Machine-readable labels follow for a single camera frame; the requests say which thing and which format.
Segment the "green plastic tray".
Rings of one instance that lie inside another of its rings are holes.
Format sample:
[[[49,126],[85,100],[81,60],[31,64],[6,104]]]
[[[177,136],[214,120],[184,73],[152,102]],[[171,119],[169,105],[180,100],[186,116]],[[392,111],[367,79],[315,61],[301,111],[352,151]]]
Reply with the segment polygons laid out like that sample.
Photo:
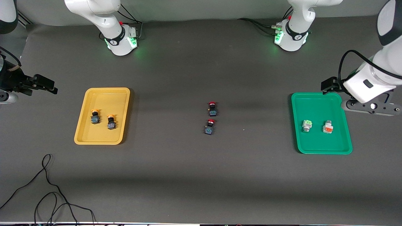
[[[348,155],[352,153],[348,123],[341,108],[342,99],[336,93],[297,92],[291,95],[291,110],[297,148],[304,154]],[[312,121],[309,132],[302,131],[304,120]],[[327,120],[333,132],[323,132]]]

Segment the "yellow plastic tray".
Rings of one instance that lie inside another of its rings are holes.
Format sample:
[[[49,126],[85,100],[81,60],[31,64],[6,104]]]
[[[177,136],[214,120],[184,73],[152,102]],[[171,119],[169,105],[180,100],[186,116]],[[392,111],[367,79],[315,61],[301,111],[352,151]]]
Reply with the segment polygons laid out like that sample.
[[[130,90],[119,88],[90,88],[85,92],[79,121],[74,135],[78,145],[118,145],[122,142],[127,120]],[[98,109],[100,123],[91,123],[91,110]],[[117,127],[107,128],[107,115],[113,114]]]

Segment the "dark grey table mat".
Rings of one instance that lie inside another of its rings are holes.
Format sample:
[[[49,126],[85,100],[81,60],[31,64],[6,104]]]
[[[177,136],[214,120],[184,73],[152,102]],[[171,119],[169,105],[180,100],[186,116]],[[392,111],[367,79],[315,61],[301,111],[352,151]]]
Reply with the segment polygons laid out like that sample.
[[[318,18],[293,53],[240,20],[143,32],[118,57],[94,26],[30,27],[23,71],[58,94],[1,106],[0,206],[50,153],[50,180],[101,222],[402,225],[401,116],[346,112],[349,155],[302,154],[294,141],[291,94],[320,91],[347,50],[376,53],[376,17]],[[86,91],[119,87],[130,90],[122,142],[76,144]]]

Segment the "aluminium frame rail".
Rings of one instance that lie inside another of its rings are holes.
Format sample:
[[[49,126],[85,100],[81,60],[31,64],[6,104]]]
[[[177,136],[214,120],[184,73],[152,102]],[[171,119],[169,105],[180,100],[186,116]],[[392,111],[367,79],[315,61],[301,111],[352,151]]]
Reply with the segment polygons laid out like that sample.
[[[17,10],[18,21],[22,26],[34,24],[28,17],[26,17],[20,10]]]

